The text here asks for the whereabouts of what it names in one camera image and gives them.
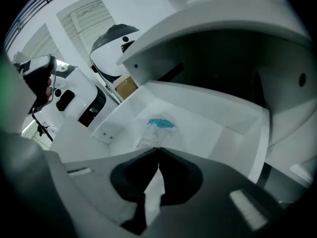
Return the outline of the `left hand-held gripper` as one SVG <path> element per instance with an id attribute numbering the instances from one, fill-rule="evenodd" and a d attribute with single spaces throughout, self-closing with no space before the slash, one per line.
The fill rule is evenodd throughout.
<path id="1" fill-rule="evenodd" d="M 32 115 L 42 110 L 50 104 L 46 97 L 48 79 L 51 75 L 56 78 L 57 61 L 54 56 L 43 55 L 27 61 L 13 63 L 19 74 L 32 92 L 36 95 L 36 100 L 28 114 Z"/>

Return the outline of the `person's left hand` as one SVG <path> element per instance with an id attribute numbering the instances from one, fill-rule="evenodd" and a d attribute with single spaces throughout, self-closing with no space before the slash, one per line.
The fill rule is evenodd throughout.
<path id="1" fill-rule="evenodd" d="M 46 97 L 49 102 L 53 99 L 54 84 L 55 84 L 55 76 L 51 75 L 48 79 L 48 85 L 46 88 Z"/>

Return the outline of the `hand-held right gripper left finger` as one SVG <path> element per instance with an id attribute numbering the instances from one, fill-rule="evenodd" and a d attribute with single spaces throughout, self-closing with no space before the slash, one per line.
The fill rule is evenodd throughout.
<path id="1" fill-rule="evenodd" d="M 66 164 L 55 152 L 45 155 L 76 235 L 141 235 L 147 229 L 144 191 L 158 169 L 158 151 Z"/>

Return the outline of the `white desk drawer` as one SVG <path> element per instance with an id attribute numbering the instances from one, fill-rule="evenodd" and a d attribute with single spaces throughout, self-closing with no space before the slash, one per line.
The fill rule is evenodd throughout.
<path id="1" fill-rule="evenodd" d="M 189 85 L 148 81 L 93 132 L 112 155 L 135 150 L 151 119 L 172 123 L 162 147 L 224 163 L 257 182 L 269 141 L 269 112 L 244 99 Z"/>

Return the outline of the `clear plastic bag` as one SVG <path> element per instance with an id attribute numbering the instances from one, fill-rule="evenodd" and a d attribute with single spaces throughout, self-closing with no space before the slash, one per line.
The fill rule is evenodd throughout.
<path id="1" fill-rule="evenodd" d="M 151 117 L 135 149 L 160 148 L 163 142 L 175 131 L 175 128 L 176 125 L 163 116 Z"/>

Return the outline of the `white window blind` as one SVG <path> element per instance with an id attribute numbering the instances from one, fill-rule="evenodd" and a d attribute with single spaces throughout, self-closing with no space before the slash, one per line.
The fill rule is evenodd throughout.
<path id="1" fill-rule="evenodd" d="M 77 52 L 90 67 L 93 43 L 111 26 L 113 17 L 102 0 L 80 0 L 57 14 Z"/>

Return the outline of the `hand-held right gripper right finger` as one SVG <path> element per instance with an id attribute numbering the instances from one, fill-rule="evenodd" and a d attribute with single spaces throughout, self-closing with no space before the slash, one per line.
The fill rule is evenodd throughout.
<path id="1" fill-rule="evenodd" d="M 160 148 L 165 193 L 158 238 L 254 238 L 282 213 L 276 200 L 233 168 Z"/>

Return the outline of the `white black service robot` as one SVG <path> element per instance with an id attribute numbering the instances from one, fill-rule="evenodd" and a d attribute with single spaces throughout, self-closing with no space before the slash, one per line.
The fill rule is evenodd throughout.
<path id="1" fill-rule="evenodd" d="M 89 127 L 106 105 L 105 93 L 72 65 L 57 66 L 52 97 L 42 114 L 47 123 L 57 129 L 68 117 Z"/>
<path id="2" fill-rule="evenodd" d="M 104 78 L 113 82 L 126 72 L 126 68 L 116 62 L 140 36 L 141 32 L 136 27 L 117 24 L 96 39 L 90 59 Z"/>

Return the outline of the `wooden side cabinet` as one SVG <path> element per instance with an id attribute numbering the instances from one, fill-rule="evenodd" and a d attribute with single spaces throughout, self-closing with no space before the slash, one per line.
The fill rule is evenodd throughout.
<path id="1" fill-rule="evenodd" d="M 116 92 L 123 100 L 127 99 L 133 92 L 138 89 L 138 86 L 131 76 L 122 75 L 114 81 L 113 85 Z"/>

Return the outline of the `white writing desk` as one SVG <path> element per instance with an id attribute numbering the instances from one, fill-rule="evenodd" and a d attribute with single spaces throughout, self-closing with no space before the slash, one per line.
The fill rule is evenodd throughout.
<path id="1" fill-rule="evenodd" d="M 304 187 L 317 172 L 317 55 L 280 0 L 211 0 L 142 34 L 119 58 L 137 85 L 154 81 L 166 100 L 259 137 L 265 161 Z"/>

